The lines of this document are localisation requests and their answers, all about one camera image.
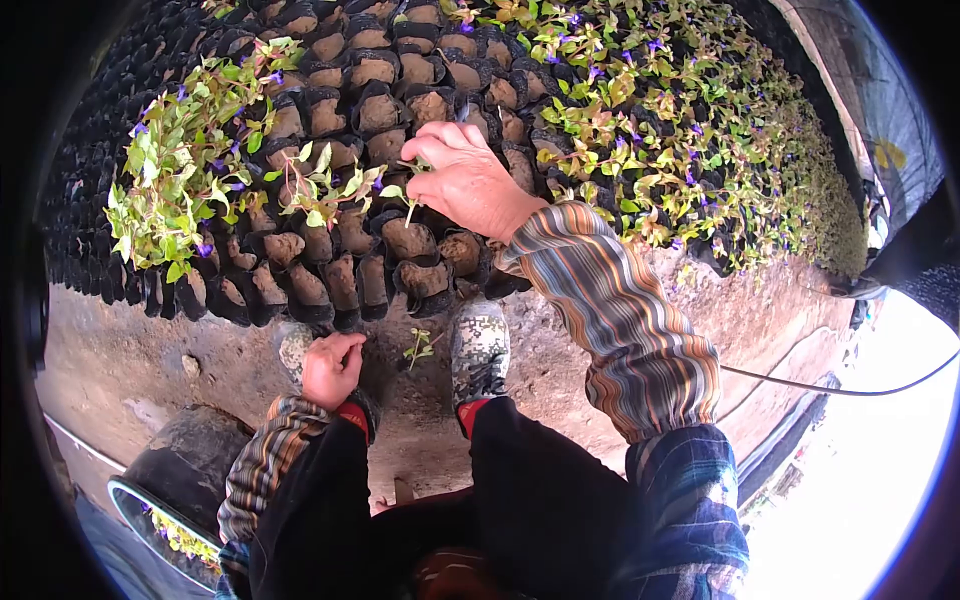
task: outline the left hand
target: left hand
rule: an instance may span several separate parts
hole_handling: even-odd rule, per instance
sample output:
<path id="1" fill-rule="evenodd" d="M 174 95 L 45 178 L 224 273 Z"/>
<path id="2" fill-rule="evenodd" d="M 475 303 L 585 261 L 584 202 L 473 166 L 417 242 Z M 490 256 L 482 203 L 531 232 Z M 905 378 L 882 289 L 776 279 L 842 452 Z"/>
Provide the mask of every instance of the left hand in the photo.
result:
<path id="1" fill-rule="evenodd" d="M 329 412 L 337 410 L 357 387 L 363 364 L 360 348 L 366 341 L 362 333 L 331 333 L 314 340 L 303 356 L 300 397 Z"/>

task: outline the black plastic pot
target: black plastic pot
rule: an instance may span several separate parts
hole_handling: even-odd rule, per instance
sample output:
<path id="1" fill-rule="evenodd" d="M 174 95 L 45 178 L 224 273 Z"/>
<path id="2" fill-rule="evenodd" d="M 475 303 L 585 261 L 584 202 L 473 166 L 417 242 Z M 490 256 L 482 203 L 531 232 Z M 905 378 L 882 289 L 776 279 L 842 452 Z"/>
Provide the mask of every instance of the black plastic pot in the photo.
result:
<path id="1" fill-rule="evenodd" d="M 189 406 L 160 429 L 122 475 L 107 483 L 113 505 L 133 532 L 178 573 L 209 591 L 216 586 L 217 571 L 171 548 L 154 528 L 148 509 L 219 550 L 217 510 L 227 495 L 224 482 L 252 434 L 231 415 Z"/>

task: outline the pant leg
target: pant leg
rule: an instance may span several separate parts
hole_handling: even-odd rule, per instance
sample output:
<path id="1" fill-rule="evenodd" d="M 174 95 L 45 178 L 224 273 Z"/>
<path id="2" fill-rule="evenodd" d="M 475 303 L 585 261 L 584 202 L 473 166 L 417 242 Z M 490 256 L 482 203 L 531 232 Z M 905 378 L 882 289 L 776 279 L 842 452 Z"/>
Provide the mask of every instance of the pant leg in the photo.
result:
<path id="1" fill-rule="evenodd" d="M 338 417 L 290 466 L 260 517 L 253 598 L 367 597 L 369 497 L 364 433 Z"/>
<path id="2" fill-rule="evenodd" d="M 470 455 L 481 550 L 498 579 L 536 597 L 602 597 L 627 482 L 505 396 L 477 411 Z"/>

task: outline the right hand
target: right hand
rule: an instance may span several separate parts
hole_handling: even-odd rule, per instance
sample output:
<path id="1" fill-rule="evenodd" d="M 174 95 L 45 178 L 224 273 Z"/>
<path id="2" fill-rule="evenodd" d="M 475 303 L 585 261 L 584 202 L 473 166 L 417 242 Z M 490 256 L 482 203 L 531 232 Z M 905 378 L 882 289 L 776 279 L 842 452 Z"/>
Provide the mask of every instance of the right hand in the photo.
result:
<path id="1" fill-rule="evenodd" d="M 504 244 L 510 244 L 530 215 L 549 205 L 520 189 L 475 125 L 427 123 L 403 145 L 400 156 L 421 156 L 433 166 L 407 182 L 407 196 Z"/>

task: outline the red sock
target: red sock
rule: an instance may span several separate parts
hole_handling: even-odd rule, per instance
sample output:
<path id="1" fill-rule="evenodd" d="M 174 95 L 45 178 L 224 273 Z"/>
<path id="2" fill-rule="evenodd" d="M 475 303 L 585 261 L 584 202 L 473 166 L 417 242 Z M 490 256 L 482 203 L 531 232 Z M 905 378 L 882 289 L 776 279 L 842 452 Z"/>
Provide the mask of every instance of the red sock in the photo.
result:
<path id="1" fill-rule="evenodd" d="M 468 440 L 473 438 L 473 422 L 477 418 L 477 411 L 489 401 L 489 398 L 480 398 L 473 402 L 465 402 L 457 409 L 457 418 L 460 420 L 460 424 L 464 426 Z"/>
<path id="2" fill-rule="evenodd" d="M 370 445 L 370 427 L 367 425 L 367 414 L 357 404 L 349 400 L 340 405 L 337 414 L 363 429 L 364 441 Z"/>

